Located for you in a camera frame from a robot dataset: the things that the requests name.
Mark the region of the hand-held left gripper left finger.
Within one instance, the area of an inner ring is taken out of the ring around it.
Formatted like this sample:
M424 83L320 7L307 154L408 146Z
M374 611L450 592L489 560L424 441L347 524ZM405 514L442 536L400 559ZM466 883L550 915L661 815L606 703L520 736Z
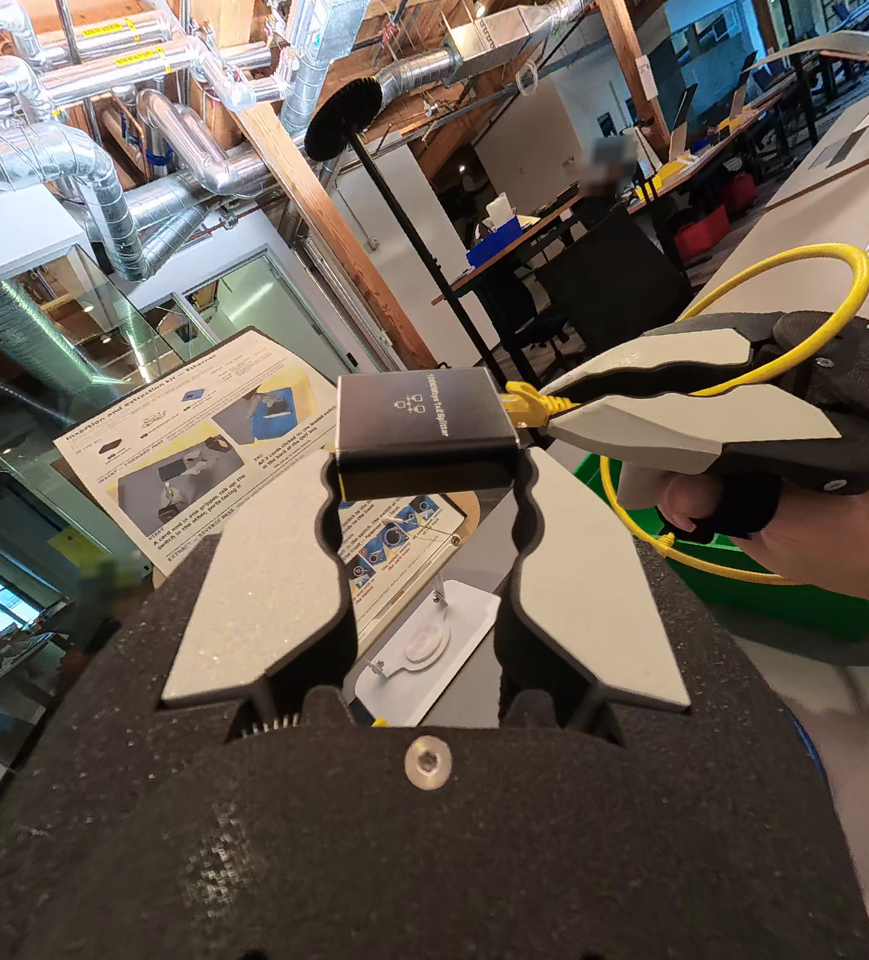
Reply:
M358 630L339 517L335 454L317 449L227 520L168 672L162 701L246 702L258 716L300 713L340 690Z

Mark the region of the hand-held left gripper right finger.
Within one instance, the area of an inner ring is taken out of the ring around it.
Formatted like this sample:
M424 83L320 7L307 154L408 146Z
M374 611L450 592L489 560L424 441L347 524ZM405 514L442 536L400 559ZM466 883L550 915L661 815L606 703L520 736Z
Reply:
M504 696L548 696L560 727L590 727L609 704L686 714L691 699L632 536L549 453L520 455L516 557L494 652Z

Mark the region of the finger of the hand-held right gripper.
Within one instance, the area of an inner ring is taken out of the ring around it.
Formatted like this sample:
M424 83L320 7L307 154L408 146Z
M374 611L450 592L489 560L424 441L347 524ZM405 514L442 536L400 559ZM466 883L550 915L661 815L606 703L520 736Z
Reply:
M826 414L767 383L710 397L609 395L554 416L549 436L636 467L701 474L727 445L841 438Z
M770 313L687 318L609 348L541 392L575 403L691 394L751 371L757 350L768 342Z

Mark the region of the green plastic bin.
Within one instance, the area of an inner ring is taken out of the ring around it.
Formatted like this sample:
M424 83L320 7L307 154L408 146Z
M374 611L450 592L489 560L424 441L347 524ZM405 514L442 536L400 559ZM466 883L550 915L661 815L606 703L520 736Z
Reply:
M716 535L708 544L674 539L663 558L702 601L820 630L840 642L869 640L869 601L811 585L785 585Z

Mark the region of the black ethernet splitter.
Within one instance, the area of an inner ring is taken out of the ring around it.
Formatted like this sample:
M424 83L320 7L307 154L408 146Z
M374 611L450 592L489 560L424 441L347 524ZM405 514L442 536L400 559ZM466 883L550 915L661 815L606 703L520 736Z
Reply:
M486 369L350 374L336 388L334 456L343 500L513 483L519 438Z

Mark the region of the person's right hand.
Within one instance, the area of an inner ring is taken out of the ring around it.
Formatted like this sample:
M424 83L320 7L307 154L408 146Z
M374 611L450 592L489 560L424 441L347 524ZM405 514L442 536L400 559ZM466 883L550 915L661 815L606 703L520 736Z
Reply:
M732 543L771 573L869 601L869 490L837 496L787 484L771 522Z

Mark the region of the black office chair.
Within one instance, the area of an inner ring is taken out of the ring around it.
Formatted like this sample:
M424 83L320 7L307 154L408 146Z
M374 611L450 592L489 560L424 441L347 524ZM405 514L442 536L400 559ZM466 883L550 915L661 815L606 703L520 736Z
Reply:
M518 350L566 344L568 319L554 306L537 306L529 286L513 266L500 263L480 278L478 297L499 336Z
M675 322L693 297L682 271L621 205L534 274L592 356Z

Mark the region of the red bag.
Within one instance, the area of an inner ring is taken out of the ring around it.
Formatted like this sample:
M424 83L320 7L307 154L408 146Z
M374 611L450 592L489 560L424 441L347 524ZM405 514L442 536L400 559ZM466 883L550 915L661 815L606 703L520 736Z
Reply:
M724 203L699 220L685 223L673 234L673 242L683 262L688 262L711 251L730 229L729 213Z

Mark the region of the instruction sign board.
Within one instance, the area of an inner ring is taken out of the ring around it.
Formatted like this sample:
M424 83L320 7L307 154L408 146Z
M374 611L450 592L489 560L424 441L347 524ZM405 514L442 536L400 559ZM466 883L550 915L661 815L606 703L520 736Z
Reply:
M165 577L279 474L332 450L337 380L250 327L54 441Z

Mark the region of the white sign stand base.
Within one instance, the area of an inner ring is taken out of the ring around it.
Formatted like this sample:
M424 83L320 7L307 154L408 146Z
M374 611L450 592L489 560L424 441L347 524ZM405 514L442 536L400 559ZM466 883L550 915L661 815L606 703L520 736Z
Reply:
M355 697L392 727L417 726L495 624L501 598L469 584L440 581L372 656Z

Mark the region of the blue storage bin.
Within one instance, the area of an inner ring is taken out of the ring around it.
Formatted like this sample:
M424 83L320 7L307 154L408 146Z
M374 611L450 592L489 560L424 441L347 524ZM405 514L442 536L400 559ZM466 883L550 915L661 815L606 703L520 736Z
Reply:
M540 223L537 217L513 216L494 231L490 232L466 253L466 259L471 269L478 269L493 258L500 256L505 250L517 246L523 237Z

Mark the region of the wooden desk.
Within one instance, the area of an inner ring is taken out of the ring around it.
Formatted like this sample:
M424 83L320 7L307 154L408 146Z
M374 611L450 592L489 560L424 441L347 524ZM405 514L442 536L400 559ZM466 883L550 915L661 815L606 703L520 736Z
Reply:
M530 264L532 259L542 254L548 246L561 241L565 235L570 234L572 226L580 222L576 208L583 204L585 200L585 197L574 196L561 206L551 210L548 216L524 230L521 236L499 248L494 255L476 268L466 270L464 274L452 282L453 293L460 298L472 292L492 269L509 258L513 258L513 263L516 265Z

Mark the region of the black floor lamp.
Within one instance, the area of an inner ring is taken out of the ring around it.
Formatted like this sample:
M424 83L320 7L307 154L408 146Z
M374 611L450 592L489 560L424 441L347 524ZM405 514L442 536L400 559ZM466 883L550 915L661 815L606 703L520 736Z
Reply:
M402 228L407 241L414 248L423 265L438 287L442 300L452 308L452 312L462 328L472 340L479 355L496 378L501 387L505 387L509 378L488 347L481 333L465 307L462 299L452 290L451 282L446 278L441 266L425 245L406 210L396 198L391 186L384 179L377 164L369 155L369 150L361 134L373 122L382 110L383 89L376 78L356 78L336 91L311 119L305 134L305 150L308 157L316 162L328 162L338 157L345 147L351 147L361 161L363 169L377 187L380 196L390 209L395 220ZM532 367L524 350L518 350L507 337L499 336L500 343L508 353L518 373L519 381L534 388L541 388L543 379ZM553 354L562 359L557 345L550 345Z

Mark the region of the cluster of silver ducts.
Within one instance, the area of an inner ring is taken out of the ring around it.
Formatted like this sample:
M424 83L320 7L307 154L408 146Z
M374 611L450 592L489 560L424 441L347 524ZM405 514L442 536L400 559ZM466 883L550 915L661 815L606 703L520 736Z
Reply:
M248 145L222 147L188 100L222 112L289 93L270 40L218 47L161 2L38 31L0 2L0 193L50 187L106 270L153 277L212 218L230 230L274 177Z

